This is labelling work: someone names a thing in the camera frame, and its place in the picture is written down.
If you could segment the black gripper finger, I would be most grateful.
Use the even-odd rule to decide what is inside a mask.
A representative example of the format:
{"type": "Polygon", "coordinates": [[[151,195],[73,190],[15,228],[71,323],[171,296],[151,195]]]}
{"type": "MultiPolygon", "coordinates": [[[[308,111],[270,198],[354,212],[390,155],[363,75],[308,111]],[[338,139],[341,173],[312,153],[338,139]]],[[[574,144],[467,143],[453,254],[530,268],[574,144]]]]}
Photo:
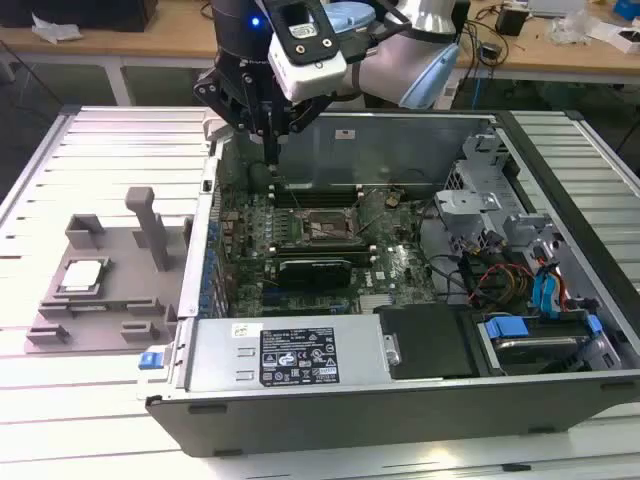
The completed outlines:
{"type": "Polygon", "coordinates": [[[225,72],[212,68],[194,86],[195,96],[236,132],[261,143],[266,164],[273,163],[271,101],[262,98],[260,78],[248,68],[225,72]]]}
{"type": "Polygon", "coordinates": [[[297,104],[280,95],[272,102],[272,163],[277,164],[280,140],[291,133],[302,132],[332,103],[332,95],[321,95],[297,104]]]}

